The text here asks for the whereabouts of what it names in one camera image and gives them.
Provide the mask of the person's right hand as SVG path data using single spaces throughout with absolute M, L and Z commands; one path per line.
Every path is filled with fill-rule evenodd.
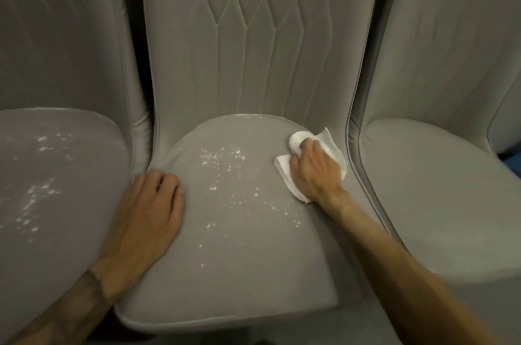
M 311 202 L 332 214 L 344 193 L 339 167 L 290 167 L 298 189 Z

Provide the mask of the person's left hand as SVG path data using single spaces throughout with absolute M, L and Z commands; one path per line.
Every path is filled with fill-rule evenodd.
M 134 182 L 125 190 L 110 224 L 99 259 L 90 270 L 117 302 L 161 259 L 179 233 L 185 211 L 176 206 L 137 206 Z

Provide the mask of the white cleaning cloth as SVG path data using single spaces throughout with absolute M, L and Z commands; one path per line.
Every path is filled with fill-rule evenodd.
M 290 150 L 290 154 L 280 155 L 275 158 L 274 164 L 277 168 L 280 176 L 283 179 L 284 184 L 288 188 L 288 190 L 293 194 L 301 202 L 308 204 L 311 202 L 297 187 L 291 177 L 291 168 L 290 168 L 290 160 L 291 155 L 294 153 L 298 157 L 301 156 L 301 143 L 306 139 L 317 140 L 320 142 L 323 151 L 332 158 L 334 161 L 339 164 L 341 168 L 341 177 L 345 178 L 348 172 L 348 164 L 346 159 L 342 153 L 342 151 L 335 144 L 329 130 L 325 128 L 322 132 L 317 135 L 312 134 L 309 131 L 297 131 L 293 133 L 288 141 L 288 146 Z

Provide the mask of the person's left forearm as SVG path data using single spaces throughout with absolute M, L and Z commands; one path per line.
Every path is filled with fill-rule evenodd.
M 92 270 L 87 270 L 45 312 L 4 345 L 85 345 L 114 305 Z

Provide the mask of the person's right forearm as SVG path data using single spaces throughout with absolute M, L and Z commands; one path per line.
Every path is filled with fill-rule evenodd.
M 404 345 L 501 345 L 435 274 L 342 189 L 318 200 L 351 247 Z

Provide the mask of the scattered white powder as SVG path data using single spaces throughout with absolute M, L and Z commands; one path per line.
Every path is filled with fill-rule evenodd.
M 306 210 L 286 187 L 274 159 L 244 146 L 202 149 L 191 175 L 190 208 L 205 235 L 238 244 L 267 231 L 285 239 L 303 230 Z
M 0 131 L 0 237 L 40 230 L 43 210 L 75 183 L 78 159 L 72 132 Z

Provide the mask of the grey quilted upholstered chair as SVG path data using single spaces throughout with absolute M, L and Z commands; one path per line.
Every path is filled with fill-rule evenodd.
M 202 149 L 274 160 L 297 131 L 327 128 L 348 161 L 348 120 L 378 0 L 143 0 L 154 93 L 151 167 L 186 196 L 166 255 L 115 307 L 151 334 L 246 326 L 358 306 L 369 289 L 348 242 L 314 204 L 303 230 L 238 244 L 190 208 Z

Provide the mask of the blue object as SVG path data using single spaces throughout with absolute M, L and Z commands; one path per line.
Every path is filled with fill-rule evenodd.
M 498 158 L 510 171 L 521 179 L 521 150 L 499 153 Z

